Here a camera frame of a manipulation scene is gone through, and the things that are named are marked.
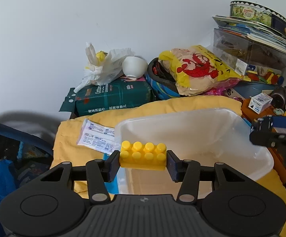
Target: plastic bag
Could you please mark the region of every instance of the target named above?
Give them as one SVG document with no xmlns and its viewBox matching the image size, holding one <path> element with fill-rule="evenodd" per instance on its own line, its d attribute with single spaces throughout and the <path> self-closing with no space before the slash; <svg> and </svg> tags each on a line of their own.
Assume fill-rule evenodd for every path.
<svg viewBox="0 0 286 237">
<path fill-rule="evenodd" d="M 209 91 L 203 92 L 201 95 L 222 95 L 224 96 L 224 92 L 226 89 L 234 87 L 238 84 L 240 79 L 229 79 L 225 84 L 227 84 L 227 87 L 221 86 L 219 88 L 211 88 Z"/>
<path fill-rule="evenodd" d="M 176 80 L 180 95 L 197 95 L 234 84 L 242 77 L 201 45 L 162 52 L 158 59 Z"/>
<path fill-rule="evenodd" d="M 108 53 L 95 52 L 93 45 L 87 44 L 86 55 L 89 60 L 84 69 L 82 82 L 74 89 L 77 93 L 87 85 L 103 86 L 122 75 L 122 62 L 127 56 L 134 56 L 130 48 L 113 49 Z"/>
</svg>

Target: red lobster print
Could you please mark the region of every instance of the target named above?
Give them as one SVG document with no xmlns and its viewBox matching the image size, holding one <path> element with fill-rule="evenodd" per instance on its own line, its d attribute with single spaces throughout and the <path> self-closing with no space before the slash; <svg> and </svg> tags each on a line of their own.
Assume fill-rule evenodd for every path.
<svg viewBox="0 0 286 237">
<path fill-rule="evenodd" d="M 184 72 L 188 76 L 191 77 L 204 77 L 204 76 L 211 76 L 212 78 L 216 78 L 219 74 L 219 71 L 215 69 L 215 67 L 210 65 L 210 61 L 207 57 L 203 56 L 200 53 L 194 53 L 192 55 L 192 58 L 194 61 L 190 59 L 183 59 L 183 62 L 186 62 L 185 64 L 182 64 L 181 67 L 177 68 L 177 73 Z M 195 68 L 194 69 L 186 69 L 188 64 L 193 63 Z"/>
</svg>

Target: colorful toy blocks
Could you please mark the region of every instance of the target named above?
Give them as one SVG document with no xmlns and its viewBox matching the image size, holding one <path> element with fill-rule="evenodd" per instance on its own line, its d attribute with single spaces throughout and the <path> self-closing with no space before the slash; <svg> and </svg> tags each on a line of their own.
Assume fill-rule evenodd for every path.
<svg viewBox="0 0 286 237">
<path fill-rule="evenodd" d="M 123 141 L 120 151 L 120 166 L 135 169 L 164 170 L 166 167 L 166 145 L 154 145 L 151 142 L 143 145 L 136 141 L 131 144 Z"/>
</svg>

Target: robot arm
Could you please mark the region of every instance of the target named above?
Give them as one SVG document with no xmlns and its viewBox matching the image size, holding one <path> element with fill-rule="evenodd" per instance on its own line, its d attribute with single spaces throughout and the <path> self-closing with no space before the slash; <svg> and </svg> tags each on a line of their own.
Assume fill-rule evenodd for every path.
<svg viewBox="0 0 286 237">
<path fill-rule="evenodd" d="M 171 194 L 115 195 L 104 182 L 115 178 L 120 152 L 73 167 L 64 161 L 6 196 L 0 222 L 9 236 L 22 237 L 277 237 L 286 221 L 282 199 L 232 167 L 201 166 L 167 151 L 167 170 L 181 182 Z M 87 181 L 89 199 L 73 191 Z M 212 192 L 198 199 L 200 181 Z"/>
<path fill-rule="evenodd" d="M 276 148 L 286 166 L 286 134 L 272 132 L 273 127 L 286 128 L 286 117 L 268 115 L 255 119 L 249 139 L 252 144 Z"/>
</svg>

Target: lego stud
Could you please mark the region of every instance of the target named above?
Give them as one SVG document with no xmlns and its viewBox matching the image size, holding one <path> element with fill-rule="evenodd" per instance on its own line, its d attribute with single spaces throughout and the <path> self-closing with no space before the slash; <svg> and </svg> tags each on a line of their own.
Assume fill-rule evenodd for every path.
<svg viewBox="0 0 286 237">
<path fill-rule="evenodd" d="M 129 141 L 123 141 L 122 144 L 121 144 L 121 147 L 125 150 L 128 150 L 131 148 L 131 144 Z"/>
<path fill-rule="evenodd" d="M 126 159 L 129 157 L 129 152 L 128 151 L 121 151 L 120 152 L 120 157 L 123 158 L 123 159 Z"/>
<path fill-rule="evenodd" d="M 139 141 L 136 141 L 136 142 L 133 144 L 132 151 L 133 151 L 133 152 L 141 151 L 142 148 L 143 148 L 142 143 L 139 142 Z"/>
<path fill-rule="evenodd" d="M 144 152 L 147 153 L 147 152 L 153 152 L 153 150 L 155 149 L 155 145 L 151 142 L 148 142 L 147 144 L 145 144 L 145 147 L 144 147 Z"/>
<path fill-rule="evenodd" d="M 164 153 L 160 153 L 160 154 L 157 155 L 156 158 L 159 161 L 164 161 L 164 160 L 166 160 L 166 155 Z"/>
<path fill-rule="evenodd" d="M 144 158 L 148 161 L 151 161 L 154 158 L 154 155 L 153 153 L 148 152 L 144 155 Z"/>
<path fill-rule="evenodd" d="M 132 153 L 132 157 L 135 159 L 135 160 L 139 160 L 141 158 L 142 154 L 139 152 L 139 151 L 136 151 L 136 152 L 133 152 Z"/>
<path fill-rule="evenodd" d="M 166 151 L 166 145 L 163 143 L 160 143 L 156 147 L 156 153 L 164 153 Z"/>
</svg>

